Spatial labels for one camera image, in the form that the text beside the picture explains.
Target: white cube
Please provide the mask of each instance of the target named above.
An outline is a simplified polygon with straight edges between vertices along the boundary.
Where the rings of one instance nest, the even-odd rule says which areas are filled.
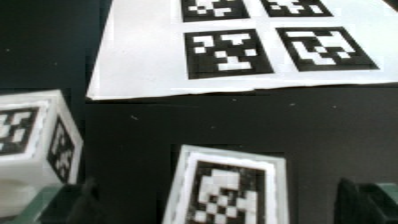
[[[44,186],[76,183],[81,144],[60,91],[0,96],[0,217]]]
[[[163,224],[288,224],[284,158],[183,146]]]

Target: white box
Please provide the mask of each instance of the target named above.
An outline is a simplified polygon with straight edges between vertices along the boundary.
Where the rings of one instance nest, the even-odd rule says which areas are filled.
[[[81,145],[60,91],[0,96],[0,217],[44,186],[76,183]]]

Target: dark table surface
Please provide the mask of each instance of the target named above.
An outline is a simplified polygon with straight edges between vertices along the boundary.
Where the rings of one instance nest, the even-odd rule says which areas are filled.
[[[398,182],[398,84],[92,102],[108,6],[0,1],[0,93],[64,91],[108,223],[160,223],[177,146],[208,144],[284,156],[291,224],[332,224],[339,178]]]

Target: black and white square pattern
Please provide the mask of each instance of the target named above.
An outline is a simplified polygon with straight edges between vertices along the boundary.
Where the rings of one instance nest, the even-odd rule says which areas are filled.
[[[254,29],[185,33],[188,79],[272,73]]]
[[[199,162],[186,224],[264,224],[264,170]]]
[[[298,71],[378,69],[343,27],[277,28]]]
[[[71,161],[74,154],[74,145],[71,136],[60,118],[57,119],[51,147],[48,151],[48,162],[57,173],[60,181],[65,183],[71,173]]]
[[[181,0],[183,22],[248,18],[241,0]]]
[[[332,16],[320,0],[261,0],[270,17]]]
[[[0,156],[25,152],[39,107],[0,111]]]

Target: printed marker sheet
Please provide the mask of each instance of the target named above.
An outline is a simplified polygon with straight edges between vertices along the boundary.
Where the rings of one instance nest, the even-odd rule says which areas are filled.
[[[398,82],[382,0],[113,0],[94,100]]]

